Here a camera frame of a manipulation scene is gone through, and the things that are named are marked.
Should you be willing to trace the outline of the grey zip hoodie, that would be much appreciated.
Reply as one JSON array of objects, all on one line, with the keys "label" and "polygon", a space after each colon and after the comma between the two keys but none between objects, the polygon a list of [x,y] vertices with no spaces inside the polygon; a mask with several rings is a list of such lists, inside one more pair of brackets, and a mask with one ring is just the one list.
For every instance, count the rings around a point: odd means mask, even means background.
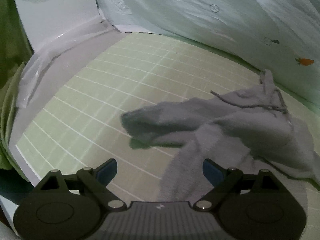
[{"label": "grey zip hoodie", "polygon": [[302,179],[319,182],[312,135],[288,112],[269,70],[252,88],[142,107],[124,113],[121,124],[144,146],[179,148],[160,181],[160,201],[195,202],[206,194],[207,158],[248,173],[269,168],[299,200],[305,197]]}]

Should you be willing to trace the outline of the green grid cutting mat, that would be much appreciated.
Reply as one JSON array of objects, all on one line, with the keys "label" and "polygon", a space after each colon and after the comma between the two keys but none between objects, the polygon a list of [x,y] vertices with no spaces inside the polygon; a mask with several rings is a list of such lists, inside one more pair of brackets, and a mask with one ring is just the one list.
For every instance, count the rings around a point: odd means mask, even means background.
[{"label": "green grid cutting mat", "polygon": [[23,239],[319,239],[319,116],[251,70],[131,34],[16,143]]}]

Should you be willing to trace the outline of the olive green cloth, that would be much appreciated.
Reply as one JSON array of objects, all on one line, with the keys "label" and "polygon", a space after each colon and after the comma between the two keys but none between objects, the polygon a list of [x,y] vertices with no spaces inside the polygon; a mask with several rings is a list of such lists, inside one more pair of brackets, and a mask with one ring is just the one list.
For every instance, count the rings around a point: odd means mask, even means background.
[{"label": "olive green cloth", "polygon": [[1,0],[1,169],[26,179],[9,150],[20,76],[33,55],[15,0]]}]

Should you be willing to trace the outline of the light blue printed bedsheet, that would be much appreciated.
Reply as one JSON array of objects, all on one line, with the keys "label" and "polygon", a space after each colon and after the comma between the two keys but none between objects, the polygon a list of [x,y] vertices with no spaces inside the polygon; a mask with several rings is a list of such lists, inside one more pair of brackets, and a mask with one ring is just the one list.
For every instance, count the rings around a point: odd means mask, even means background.
[{"label": "light blue printed bedsheet", "polygon": [[181,37],[272,71],[319,107],[319,0],[96,0],[123,33]]}]

